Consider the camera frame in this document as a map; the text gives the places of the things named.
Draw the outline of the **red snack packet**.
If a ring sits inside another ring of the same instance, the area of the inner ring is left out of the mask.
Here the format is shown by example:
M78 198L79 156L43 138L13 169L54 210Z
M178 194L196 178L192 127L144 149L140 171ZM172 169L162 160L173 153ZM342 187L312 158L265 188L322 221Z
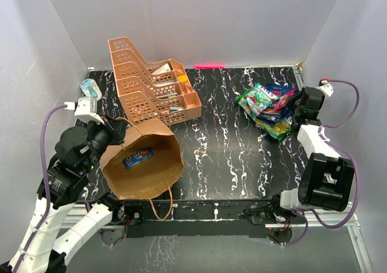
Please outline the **red snack packet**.
M274 110L280 110L284 108L287 104L289 98L291 98L295 94L294 88L284 88L281 90L276 90L276 93L279 96L279 100L276 102Z

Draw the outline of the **yellow green fruit snack bag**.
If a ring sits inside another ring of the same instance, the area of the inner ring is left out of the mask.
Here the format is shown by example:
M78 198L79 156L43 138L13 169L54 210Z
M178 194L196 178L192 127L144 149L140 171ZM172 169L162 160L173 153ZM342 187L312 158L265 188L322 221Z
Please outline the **yellow green fruit snack bag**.
M291 116L285 117L275 124L263 122L259 119L255 119L255 122L270 136L272 136L272 138L282 140L286 134L291 131L292 118Z

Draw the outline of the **teal snack packet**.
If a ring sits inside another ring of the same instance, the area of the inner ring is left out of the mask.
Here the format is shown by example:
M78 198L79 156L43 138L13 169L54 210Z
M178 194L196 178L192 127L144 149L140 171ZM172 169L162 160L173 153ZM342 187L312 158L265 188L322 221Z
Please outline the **teal snack packet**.
M256 84L253 88L249 89L246 95L243 96L243 99L251 110L250 114L252 118L256 119L265 109L275 103L279 99L279 96L268 91L263 85Z

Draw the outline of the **blue candy packet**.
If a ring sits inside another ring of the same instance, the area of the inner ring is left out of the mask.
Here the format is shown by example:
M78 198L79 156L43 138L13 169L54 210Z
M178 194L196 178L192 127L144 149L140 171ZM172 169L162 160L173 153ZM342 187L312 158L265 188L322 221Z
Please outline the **blue candy packet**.
M149 159L150 157L152 157L154 155L154 152L151 148L145 148L145 149L142 149L142 150L139 150L137 151L136 153L128 156L128 157L125 157L122 162L125 166L125 168L130 168L144 160L147 160Z

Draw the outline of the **green cassava chips bag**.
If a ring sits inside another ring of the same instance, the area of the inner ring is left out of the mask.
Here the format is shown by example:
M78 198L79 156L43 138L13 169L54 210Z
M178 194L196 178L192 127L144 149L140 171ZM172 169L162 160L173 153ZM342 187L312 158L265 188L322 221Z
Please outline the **green cassava chips bag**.
M254 112L250 108L249 104L247 103L247 95L253 90L253 88L249 88L243 92L240 96L236 98L236 103L250 116L252 117L254 115Z

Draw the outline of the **brown paper bag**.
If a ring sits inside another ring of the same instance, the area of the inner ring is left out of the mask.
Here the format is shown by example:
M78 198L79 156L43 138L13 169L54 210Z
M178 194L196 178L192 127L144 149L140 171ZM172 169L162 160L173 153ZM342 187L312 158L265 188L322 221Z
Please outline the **brown paper bag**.
M151 148L154 155L130 168L122 160L139 150ZM159 220L169 217L173 207L172 185L182 176L184 160L175 134L155 117L126 129L121 145L109 146L100 159L100 169L111 191L120 200L148 200ZM170 207L164 217L155 209L153 199L164 192Z

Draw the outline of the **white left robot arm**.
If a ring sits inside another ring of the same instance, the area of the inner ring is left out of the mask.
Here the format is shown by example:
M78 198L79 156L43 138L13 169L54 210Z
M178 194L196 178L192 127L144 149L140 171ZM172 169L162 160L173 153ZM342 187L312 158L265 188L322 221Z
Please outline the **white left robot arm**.
M66 129L55 145L55 155L44 164L36 206L25 237L14 257L1 265L1 272L65 272L75 253L108 223L125 216L123 202L104 194L64 236L58 232L74 207L88 174L110 145L124 142L124 120L102 118Z

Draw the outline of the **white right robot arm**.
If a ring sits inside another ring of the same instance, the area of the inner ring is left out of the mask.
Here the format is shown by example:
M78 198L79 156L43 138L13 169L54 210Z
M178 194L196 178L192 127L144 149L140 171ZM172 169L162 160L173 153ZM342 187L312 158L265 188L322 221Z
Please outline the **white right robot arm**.
M293 110L292 130L308 157L299 186L272 197L270 217L282 223L299 209L342 212L348 206L355 175L354 162L342 157L325 136L318 114L334 88L323 81L317 88L304 87L287 106Z

